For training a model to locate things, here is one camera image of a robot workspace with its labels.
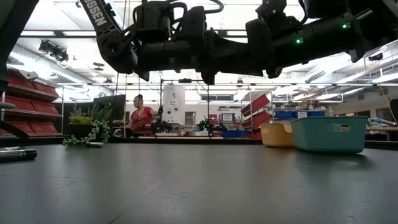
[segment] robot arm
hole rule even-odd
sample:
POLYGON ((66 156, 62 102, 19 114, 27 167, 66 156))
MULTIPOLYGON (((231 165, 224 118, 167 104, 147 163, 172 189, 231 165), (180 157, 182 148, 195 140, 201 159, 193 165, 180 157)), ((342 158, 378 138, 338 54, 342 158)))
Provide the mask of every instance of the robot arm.
POLYGON ((298 0, 302 21, 286 16, 286 0, 263 0, 258 19, 246 23, 248 43, 221 38, 206 27, 202 6, 187 10, 176 0, 145 2, 134 9, 134 24, 121 30, 103 0, 80 0, 97 34, 101 56, 117 72, 193 68, 209 85, 218 72, 276 78, 284 67, 346 52, 353 62, 373 48, 397 39, 397 0, 298 0), (181 18, 174 9, 183 8, 181 18), (319 20, 305 24, 307 18, 319 20))

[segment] computer monitor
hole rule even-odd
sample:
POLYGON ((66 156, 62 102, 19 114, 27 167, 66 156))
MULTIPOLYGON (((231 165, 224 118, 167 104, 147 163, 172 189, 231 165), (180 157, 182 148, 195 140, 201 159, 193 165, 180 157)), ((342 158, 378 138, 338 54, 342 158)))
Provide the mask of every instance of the computer monitor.
POLYGON ((125 95, 105 96, 94 99, 94 105, 98 105, 100 109, 111 103, 113 105, 112 120, 122 120, 124 116, 124 104, 126 103, 125 95))

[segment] workbench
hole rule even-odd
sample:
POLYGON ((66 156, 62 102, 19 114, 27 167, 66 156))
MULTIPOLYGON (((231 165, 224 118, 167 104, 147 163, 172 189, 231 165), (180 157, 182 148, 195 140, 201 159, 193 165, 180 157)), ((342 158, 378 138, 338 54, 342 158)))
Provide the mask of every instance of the workbench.
POLYGON ((0 223, 398 223, 398 152, 47 145, 0 164, 0 223))

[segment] ceiling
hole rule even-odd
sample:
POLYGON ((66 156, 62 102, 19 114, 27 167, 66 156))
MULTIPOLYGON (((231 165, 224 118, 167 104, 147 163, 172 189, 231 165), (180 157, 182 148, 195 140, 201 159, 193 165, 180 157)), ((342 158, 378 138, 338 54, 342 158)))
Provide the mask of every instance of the ceiling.
MULTIPOLYGON (((245 23, 252 19, 257 18, 255 9, 260 5, 261 0, 221 0, 224 3, 224 11, 217 14, 209 14, 206 16, 208 27, 214 29, 241 29, 244 30, 245 23)), ((133 0, 106 0, 110 2, 116 11, 116 20, 119 25, 124 26, 132 24, 132 11, 140 5, 141 1, 133 0)), ((204 6, 205 9, 215 9, 216 4, 213 4, 209 0, 186 0, 184 1, 188 8, 192 6, 204 6)), ((288 16, 295 16, 298 20, 303 17, 302 8, 299 6, 297 0, 288 0, 288 6, 285 13, 288 16)), ((84 12, 83 8, 76 3, 76 0, 40 0, 34 13, 32 14, 29 22, 27 23, 25 30, 93 30, 93 27, 88 19, 88 16, 84 12)), ((69 72, 73 72, 77 77, 81 77, 81 82, 96 82, 103 83, 107 78, 111 78, 112 81, 117 81, 117 72, 115 72, 109 65, 107 65, 101 58, 101 55, 96 46, 94 38, 20 38, 17 45, 23 49, 28 50, 36 54, 38 57, 43 57, 53 63, 56 63, 52 58, 47 55, 42 55, 40 52, 39 45, 43 39, 49 40, 51 43, 59 46, 60 48, 67 49, 69 54, 69 61, 67 63, 57 63, 60 69, 66 69, 69 72), (94 62, 103 63, 103 71, 95 71, 96 66, 94 62)), ((247 39, 234 39, 239 42, 247 42, 247 39)), ((219 73, 216 76, 216 83, 236 83, 238 79, 242 79, 244 83, 336 83, 348 76, 355 75, 358 72, 362 72, 369 68, 373 68, 378 64, 386 63, 390 60, 395 59, 396 44, 384 47, 383 51, 388 54, 383 62, 369 62, 361 60, 356 64, 352 64, 349 61, 349 57, 346 54, 333 55, 331 57, 321 58, 309 62, 306 65, 295 65, 289 68, 285 68, 282 75, 279 78, 270 80, 266 77, 249 77, 244 75, 235 74, 224 74, 219 73)), ((175 71, 163 71, 163 72, 151 72, 149 83, 159 83, 160 78, 167 80, 178 80, 181 78, 200 79, 200 74, 194 70, 183 70, 181 73, 175 73, 175 71)), ((157 100, 159 99, 160 85, 145 86, 146 82, 139 80, 135 74, 125 75, 119 74, 119 82, 124 83, 140 83, 140 88, 137 86, 128 86, 127 98, 132 99, 140 92, 144 95, 145 99, 157 100)), ((115 86, 106 86, 110 90, 115 90, 115 86)), ((187 99, 197 100, 200 99, 200 94, 206 94, 206 86, 203 84, 194 85, 187 87, 187 99)), ((120 93, 123 91, 124 86, 118 86, 120 93)), ((234 94, 238 100, 242 99, 247 93, 248 89, 239 89, 236 86, 211 86, 212 94, 234 94)), ((277 89, 277 93, 280 95, 299 95, 303 91, 319 91, 322 94, 327 87, 319 85, 311 88, 287 88, 287 87, 258 87, 253 88, 253 91, 269 91, 277 89)))

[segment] shelving unit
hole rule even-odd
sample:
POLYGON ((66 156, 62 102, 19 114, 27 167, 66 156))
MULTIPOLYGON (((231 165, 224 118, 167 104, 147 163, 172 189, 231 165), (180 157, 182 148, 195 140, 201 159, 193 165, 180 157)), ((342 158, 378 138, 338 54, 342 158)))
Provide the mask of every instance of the shelving unit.
MULTIPOLYGON (((3 110, 2 120, 22 129, 29 136, 61 135, 53 125, 57 118, 63 117, 51 104, 59 97, 55 87, 27 80, 15 70, 10 70, 9 74, 7 92, 0 100, 12 103, 16 109, 3 110)), ((12 136, 5 131, 1 131, 0 135, 12 136)))
POLYGON ((242 108, 242 128, 250 130, 251 133, 244 138, 247 139, 261 139, 260 125, 271 120, 271 116, 265 110, 265 107, 270 103, 265 94, 259 96, 257 99, 252 100, 251 91, 249 92, 250 104, 242 108))

